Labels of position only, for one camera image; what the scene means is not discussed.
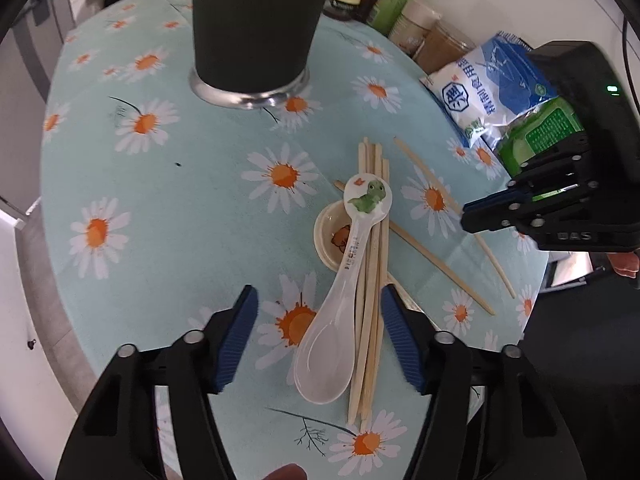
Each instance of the white wall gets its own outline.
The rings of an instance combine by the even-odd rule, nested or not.
[[[27,348],[29,339],[37,339],[34,332],[14,230],[0,221],[0,416],[31,465],[53,480],[76,412],[40,345]]]
[[[622,12],[613,0],[425,0],[477,44],[498,30],[520,36],[533,47],[553,40],[588,40],[609,56],[630,98],[622,58]],[[629,28],[630,43],[640,53]],[[640,90],[640,60],[629,50]]]

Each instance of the blue and white plastic bag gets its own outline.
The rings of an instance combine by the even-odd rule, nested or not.
[[[529,50],[517,36],[499,32],[457,62],[421,78],[460,127],[466,145],[473,146],[481,136],[499,139],[499,126],[558,96],[526,56]]]

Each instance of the tiled floor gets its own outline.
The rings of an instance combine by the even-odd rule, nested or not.
[[[79,411],[96,377],[66,317],[42,226],[42,210],[34,209],[16,237],[24,295],[49,365],[71,405]]]

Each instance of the metal bolt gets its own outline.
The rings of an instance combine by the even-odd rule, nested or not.
[[[122,345],[118,348],[118,357],[131,357],[137,350],[132,344]]]
[[[199,343],[204,339],[204,332],[202,330],[189,330],[182,339],[187,344]]]
[[[516,345],[507,345],[502,349],[502,351],[511,359],[518,359],[522,355],[522,350],[520,350]]]
[[[451,332],[438,332],[434,337],[438,343],[443,345],[450,345],[456,340]]]

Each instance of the table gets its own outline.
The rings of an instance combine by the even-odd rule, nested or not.
[[[167,346],[251,283],[260,295],[253,335],[235,381],[211,399],[238,478],[290,462],[310,478],[401,478],[428,398],[404,381],[387,338],[369,431],[345,426],[347,394],[315,406],[291,381],[297,344],[333,280],[312,240],[318,213],[341,198],[332,182],[357,173],[362,137],[382,143],[391,218],[497,315],[471,305],[395,234],[390,272],[434,322],[471,346],[519,340],[546,253],[511,230],[484,235],[520,293],[512,299],[474,238],[425,193],[424,175],[393,136],[459,203],[503,189],[508,176],[484,148],[462,148],[418,82],[423,72],[378,33],[321,18],[311,85],[279,108],[231,110],[188,86],[191,8],[191,0],[119,2],[66,38],[56,69],[42,145],[44,223],[82,348],[100,373],[119,345]],[[164,459],[177,470],[158,395]]]

